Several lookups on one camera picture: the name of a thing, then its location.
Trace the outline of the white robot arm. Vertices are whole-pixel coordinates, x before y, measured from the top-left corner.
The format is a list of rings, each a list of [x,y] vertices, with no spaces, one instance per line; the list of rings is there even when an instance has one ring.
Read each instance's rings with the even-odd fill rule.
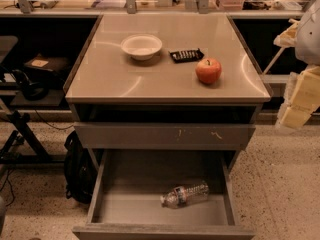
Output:
[[[293,47],[295,57],[307,64],[299,74],[291,72],[284,91],[276,127],[283,132],[300,129],[320,107],[320,0],[315,0],[299,21],[273,41]]]

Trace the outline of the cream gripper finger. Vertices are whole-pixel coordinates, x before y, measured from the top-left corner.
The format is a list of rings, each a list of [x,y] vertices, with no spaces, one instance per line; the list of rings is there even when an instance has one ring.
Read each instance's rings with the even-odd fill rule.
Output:
[[[303,127],[320,107],[320,66],[307,66],[300,74],[291,72],[284,91],[284,102],[277,114],[279,130]]]
[[[296,46],[296,34],[300,21],[290,19],[289,23],[290,26],[282,33],[276,36],[276,38],[273,41],[274,45],[279,46],[281,48],[289,48]]]

